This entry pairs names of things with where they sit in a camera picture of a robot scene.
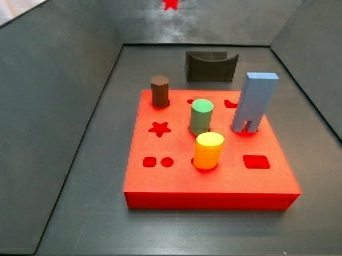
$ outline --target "red star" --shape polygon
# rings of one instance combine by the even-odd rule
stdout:
[[[163,136],[165,132],[171,132],[171,130],[167,128],[169,122],[165,122],[162,124],[154,122],[153,125],[154,128],[151,128],[149,132],[155,132],[159,138]]]
[[[166,3],[165,11],[167,11],[169,8],[173,8],[174,10],[178,9],[178,0],[162,0],[162,2]]]

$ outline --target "red platform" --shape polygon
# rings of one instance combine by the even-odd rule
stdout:
[[[142,92],[123,188],[130,208],[289,208],[301,188],[268,118],[256,134],[232,131],[240,95],[238,91],[170,90],[170,107],[155,109],[151,91]],[[214,103],[212,131],[226,138],[220,164],[210,171],[191,164],[190,103],[198,98]]]

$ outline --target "red circle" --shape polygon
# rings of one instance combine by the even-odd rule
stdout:
[[[161,164],[165,166],[165,167],[171,167],[174,165],[174,160],[173,158],[170,157],[165,157],[161,161]]]

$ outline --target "cylinder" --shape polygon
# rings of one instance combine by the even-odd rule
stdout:
[[[166,76],[154,76],[151,79],[151,89],[154,107],[169,107],[169,78]]]
[[[213,169],[220,162],[225,137],[217,132],[202,133],[197,137],[194,166],[198,169]]]
[[[190,131],[199,135],[209,132],[214,104],[210,100],[198,99],[191,106]]]

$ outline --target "brown cylinder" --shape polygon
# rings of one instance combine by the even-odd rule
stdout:
[[[169,78],[166,76],[154,76],[151,80],[153,105],[157,108],[166,108],[169,101]]]

